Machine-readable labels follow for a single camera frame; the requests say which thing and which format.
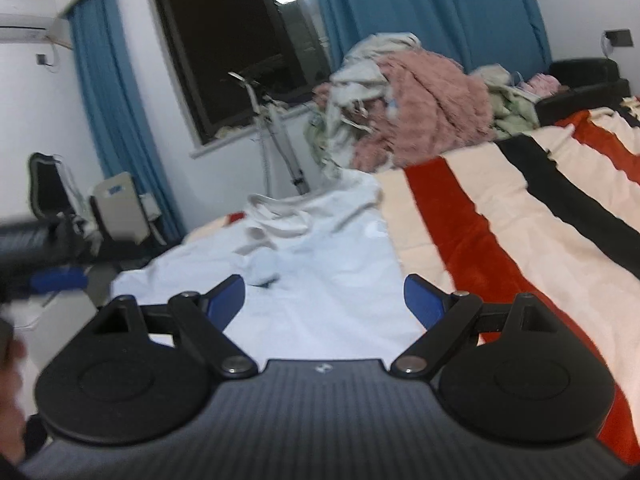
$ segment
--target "bed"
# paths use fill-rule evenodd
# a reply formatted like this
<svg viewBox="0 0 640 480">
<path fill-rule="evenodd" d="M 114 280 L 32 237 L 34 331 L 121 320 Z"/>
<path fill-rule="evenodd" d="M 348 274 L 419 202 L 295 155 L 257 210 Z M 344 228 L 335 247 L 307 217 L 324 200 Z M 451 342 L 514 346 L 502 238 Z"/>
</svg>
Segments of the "bed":
<svg viewBox="0 0 640 480">
<path fill-rule="evenodd" d="M 252 198 L 245 214 L 193 232 L 113 291 L 153 303 L 239 272 L 254 286 L 226 333 L 261 364 L 375 356 L 387 365 L 423 331 L 402 304 L 404 276 L 491 302 L 533 292 L 609 367 L 616 397 L 599 439 L 640 462 L 640 130 L 609 109 L 579 112 L 420 166 L 350 175 L 354 187 L 310 198 Z M 300 238 L 310 224 L 320 234 Z M 294 248 L 288 270 L 261 229 L 277 233 L 277 250 Z M 241 249 L 238 236 L 248 237 Z M 257 262 L 247 259 L 255 244 Z M 220 267 L 225 250 L 234 262 Z M 274 267 L 293 278 L 281 283 Z"/>
</svg>

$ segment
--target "striped blanket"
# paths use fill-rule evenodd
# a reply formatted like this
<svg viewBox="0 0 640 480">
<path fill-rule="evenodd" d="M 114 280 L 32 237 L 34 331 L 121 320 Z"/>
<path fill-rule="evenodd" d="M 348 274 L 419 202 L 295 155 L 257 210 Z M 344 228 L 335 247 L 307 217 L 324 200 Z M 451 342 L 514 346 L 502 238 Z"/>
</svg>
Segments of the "striped blanket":
<svg viewBox="0 0 640 480">
<path fill-rule="evenodd" d="M 559 126 L 378 176 L 404 272 L 490 302 L 534 292 L 616 380 L 599 439 L 640 462 L 640 130 Z"/>
</svg>

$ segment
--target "air conditioner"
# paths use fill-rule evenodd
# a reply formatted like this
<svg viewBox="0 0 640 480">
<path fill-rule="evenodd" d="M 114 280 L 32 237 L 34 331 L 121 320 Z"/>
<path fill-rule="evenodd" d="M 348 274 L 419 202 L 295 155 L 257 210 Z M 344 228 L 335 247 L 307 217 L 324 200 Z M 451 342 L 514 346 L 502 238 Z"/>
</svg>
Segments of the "air conditioner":
<svg viewBox="0 0 640 480">
<path fill-rule="evenodd" d="M 0 43 L 43 41 L 55 18 L 27 14 L 0 14 Z"/>
</svg>

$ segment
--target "gray ribbed surface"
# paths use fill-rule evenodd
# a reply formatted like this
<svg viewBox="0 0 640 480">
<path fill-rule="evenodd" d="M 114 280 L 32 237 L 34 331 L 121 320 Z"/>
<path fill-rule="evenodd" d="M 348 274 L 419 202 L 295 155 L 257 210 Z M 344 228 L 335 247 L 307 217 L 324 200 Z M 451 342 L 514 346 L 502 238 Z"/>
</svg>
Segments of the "gray ribbed surface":
<svg viewBox="0 0 640 480">
<path fill-rule="evenodd" d="M 57 441 L 24 465 L 42 480 L 619 479 L 594 440 L 555 450 L 487 442 L 451 421 L 431 389 L 377 361 L 272 361 L 221 386 L 191 424 L 149 444 L 90 449 Z"/>
</svg>

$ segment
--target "pile of clothes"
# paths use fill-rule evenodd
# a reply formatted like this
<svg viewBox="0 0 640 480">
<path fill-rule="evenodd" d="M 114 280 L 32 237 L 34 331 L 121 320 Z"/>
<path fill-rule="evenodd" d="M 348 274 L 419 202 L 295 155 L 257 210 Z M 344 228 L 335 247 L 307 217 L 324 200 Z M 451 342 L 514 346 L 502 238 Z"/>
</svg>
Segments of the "pile of clothes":
<svg viewBox="0 0 640 480">
<path fill-rule="evenodd" d="M 413 34 L 357 44 L 315 94 L 320 112 L 306 135 L 324 166 L 405 167 L 495 138 L 482 80 L 422 49 Z"/>
</svg>

